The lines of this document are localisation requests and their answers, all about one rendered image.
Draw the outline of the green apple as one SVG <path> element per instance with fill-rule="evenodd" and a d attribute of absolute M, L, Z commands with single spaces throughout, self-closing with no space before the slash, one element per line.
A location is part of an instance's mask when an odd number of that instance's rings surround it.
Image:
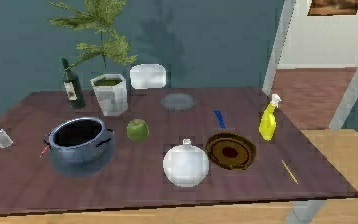
<path fill-rule="evenodd" d="M 127 125 L 127 136 L 132 141 L 142 141 L 149 136 L 147 122 L 142 119 L 133 119 Z"/>

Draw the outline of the white square bowl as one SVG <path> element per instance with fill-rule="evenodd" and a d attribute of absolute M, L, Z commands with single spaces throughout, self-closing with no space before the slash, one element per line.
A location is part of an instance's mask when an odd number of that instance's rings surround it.
<path fill-rule="evenodd" d="M 135 65 L 130 70 L 130 80 L 134 89 L 163 88 L 167 84 L 167 72 L 160 64 Z"/>

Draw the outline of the white round vase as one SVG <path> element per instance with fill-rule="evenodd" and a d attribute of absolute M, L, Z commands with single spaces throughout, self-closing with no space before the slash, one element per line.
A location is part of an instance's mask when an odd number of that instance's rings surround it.
<path fill-rule="evenodd" d="M 206 153 L 184 139 L 181 145 L 168 150 L 162 161 L 167 179 L 178 187 L 195 187 L 208 175 L 210 165 Z"/>

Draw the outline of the brown framed picture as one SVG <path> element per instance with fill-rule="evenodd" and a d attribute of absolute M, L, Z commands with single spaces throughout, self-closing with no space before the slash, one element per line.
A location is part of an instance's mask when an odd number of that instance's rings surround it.
<path fill-rule="evenodd" d="M 358 0 L 312 0 L 308 16 L 356 15 Z"/>

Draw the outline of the clear glass shaker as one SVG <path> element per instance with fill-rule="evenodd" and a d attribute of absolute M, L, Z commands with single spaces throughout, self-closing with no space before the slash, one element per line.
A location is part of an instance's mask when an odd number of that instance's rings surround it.
<path fill-rule="evenodd" d="M 13 144 L 13 140 L 6 133 L 4 129 L 0 127 L 0 148 L 7 148 Z"/>

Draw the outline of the green house plant white pot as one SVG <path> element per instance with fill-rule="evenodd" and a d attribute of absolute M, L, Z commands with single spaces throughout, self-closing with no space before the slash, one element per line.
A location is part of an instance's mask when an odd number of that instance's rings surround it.
<path fill-rule="evenodd" d="M 127 4 L 126 0 L 84 0 L 85 10 L 75 8 L 65 2 L 51 2 L 56 8 L 72 12 L 69 17 L 54 17 L 49 22 L 56 27 L 71 30 L 92 29 L 100 36 L 98 44 L 80 42 L 77 60 L 71 65 L 76 67 L 95 57 L 101 57 L 104 66 L 107 60 L 123 66 L 134 63 L 136 55 L 131 55 L 131 43 L 114 28 L 115 17 L 120 15 Z M 93 92 L 104 116 L 119 116 L 128 109 L 128 90 L 122 74 L 101 74 L 90 80 Z"/>

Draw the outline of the yellow pencil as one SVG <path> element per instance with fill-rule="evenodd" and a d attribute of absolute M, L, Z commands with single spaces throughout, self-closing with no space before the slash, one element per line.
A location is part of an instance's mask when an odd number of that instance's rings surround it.
<path fill-rule="evenodd" d="M 295 175 L 293 174 L 293 172 L 291 171 L 291 169 L 289 168 L 289 166 L 285 163 L 284 160 L 281 160 L 281 163 L 284 167 L 284 169 L 287 171 L 287 173 L 289 174 L 289 176 L 291 177 L 291 179 L 293 180 L 294 183 L 299 184 L 297 178 L 295 177 Z"/>

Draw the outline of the yellow spray bottle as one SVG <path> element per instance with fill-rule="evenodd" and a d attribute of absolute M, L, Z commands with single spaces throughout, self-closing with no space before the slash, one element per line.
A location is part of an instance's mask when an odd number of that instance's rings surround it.
<path fill-rule="evenodd" d="M 278 108 L 281 101 L 282 99 L 278 94 L 272 94 L 271 101 L 262 114 L 259 124 L 259 133 L 266 141 L 270 141 L 274 136 L 277 126 L 275 110 Z"/>

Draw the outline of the grey round plate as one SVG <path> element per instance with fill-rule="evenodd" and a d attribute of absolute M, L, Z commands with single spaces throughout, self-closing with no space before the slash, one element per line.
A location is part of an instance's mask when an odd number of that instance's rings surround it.
<path fill-rule="evenodd" d="M 163 108 L 170 111 L 185 111 L 195 106 L 195 99 L 185 93 L 171 93 L 161 99 Z"/>

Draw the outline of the dark green wine bottle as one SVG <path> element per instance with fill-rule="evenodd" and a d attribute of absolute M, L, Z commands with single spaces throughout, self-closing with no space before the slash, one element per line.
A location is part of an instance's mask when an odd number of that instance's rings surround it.
<path fill-rule="evenodd" d="M 85 99 L 79 77 L 71 70 L 66 58 L 62 58 L 61 62 L 64 69 L 63 84 L 71 107 L 74 109 L 82 109 L 85 107 Z"/>

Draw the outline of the blue-grey metal pot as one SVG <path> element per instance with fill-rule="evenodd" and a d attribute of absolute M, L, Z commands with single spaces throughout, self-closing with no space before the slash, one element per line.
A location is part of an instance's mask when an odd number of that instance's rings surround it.
<path fill-rule="evenodd" d="M 68 177 L 84 177 L 102 170 L 115 150 L 115 134 L 96 117 L 68 120 L 48 133 L 43 142 L 53 167 Z"/>

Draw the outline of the dark brown wooden table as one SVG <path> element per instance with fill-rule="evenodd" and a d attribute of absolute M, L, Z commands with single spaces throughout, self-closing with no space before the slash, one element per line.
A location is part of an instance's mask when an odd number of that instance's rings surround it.
<path fill-rule="evenodd" d="M 193 89 L 196 105 L 182 112 L 161 107 L 166 93 L 164 89 L 135 91 L 128 111 L 106 118 L 115 132 L 115 154 L 102 171 L 82 178 L 60 174 L 47 156 L 39 156 L 44 136 L 54 127 L 81 116 L 100 116 L 94 94 L 86 93 L 82 110 L 73 110 L 63 92 L 28 95 L 0 118 L 0 126 L 14 141 L 11 147 L 0 148 L 0 215 L 358 197 L 358 191 L 283 112 L 276 114 L 273 140 L 261 138 L 260 113 L 268 99 L 259 88 Z M 194 188 L 171 184 L 163 173 L 165 152 L 185 138 L 204 147 L 219 130 L 215 110 L 222 112 L 229 131 L 256 146 L 255 161 L 246 170 L 212 165 L 207 178 Z M 133 119 L 147 122 L 146 139 L 128 138 L 127 125 Z"/>

